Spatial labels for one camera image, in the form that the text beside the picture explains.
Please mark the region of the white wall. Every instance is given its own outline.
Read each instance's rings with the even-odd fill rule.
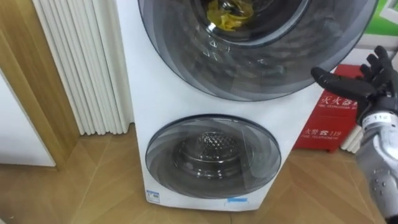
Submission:
[[[1,69],[0,164],[55,166]]]

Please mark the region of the stacked washer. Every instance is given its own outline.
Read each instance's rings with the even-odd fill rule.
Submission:
[[[148,202],[259,208],[376,0],[118,0]]]

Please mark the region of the glass door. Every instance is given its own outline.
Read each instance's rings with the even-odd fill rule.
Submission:
[[[139,0],[150,40],[191,86],[260,101],[313,83],[357,43],[376,0]]]
[[[151,139],[146,165],[164,187],[196,198],[248,194],[279,170],[274,137],[245,119],[222,115],[184,118]]]

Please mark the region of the white radiator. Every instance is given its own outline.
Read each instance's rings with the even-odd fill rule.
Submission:
[[[115,1],[33,0],[80,134],[133,121]]]
[[[344,140],[340,148],[342,150],[346,150],[348,152],[355,154],[359,150],[362,137],[363,137],[362,128],[357,125],[348,135],[348,137]]]

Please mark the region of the sticker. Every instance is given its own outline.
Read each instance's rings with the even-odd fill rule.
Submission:
[[[147,190],[147,201],[153,203],[160,203],[160,195],[158,192]]]
[[[227,199],[228,203],[234,203],[234,202],[248,202],[248,198],[228,198]]]

